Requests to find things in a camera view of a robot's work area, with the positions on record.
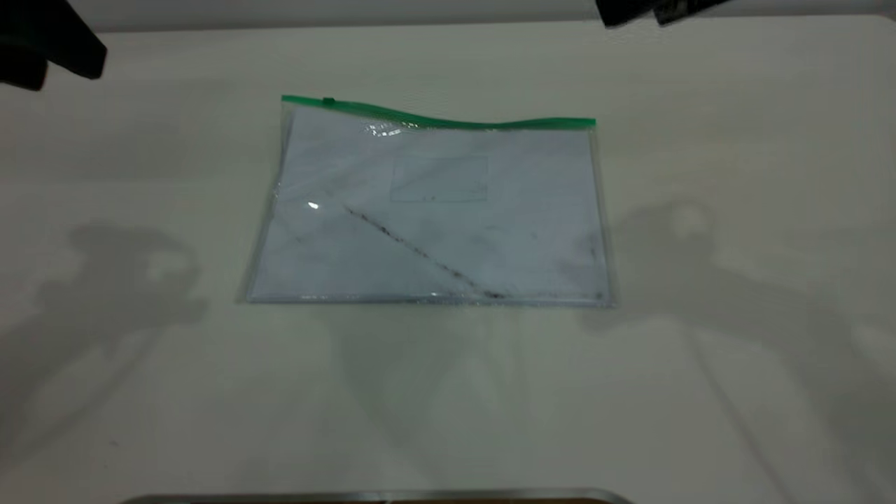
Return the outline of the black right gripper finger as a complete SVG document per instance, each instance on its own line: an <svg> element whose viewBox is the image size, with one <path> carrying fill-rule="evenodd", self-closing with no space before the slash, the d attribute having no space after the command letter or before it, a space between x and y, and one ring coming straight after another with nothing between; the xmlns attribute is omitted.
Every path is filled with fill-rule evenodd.
<svg viewBox="0 0 896 504"><path fill-rule="evenodd" d="M615 28L633 22L652 12L657 1L653 0L596 0L599 18L605 27Z"/></svg>
<svg viewBox="0 0 896 504"><path fill-rule="evenodd" d="M654 7L654 17L658 25L668 26L725 3L727 3L727 0L661 1Z"/></svg>

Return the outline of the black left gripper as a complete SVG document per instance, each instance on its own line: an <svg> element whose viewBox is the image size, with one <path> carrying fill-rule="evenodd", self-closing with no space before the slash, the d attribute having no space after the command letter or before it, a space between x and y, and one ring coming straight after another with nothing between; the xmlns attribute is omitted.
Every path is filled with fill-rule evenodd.
<svg viewBox="0 0 896 504"><path fill-rule="evenodd" d="M108 48L67 1L2 1L3 47L50 51L50 59L77 76L102 77ZM48 61L32 53L2 53L1 83L39 92Z"/></svg>

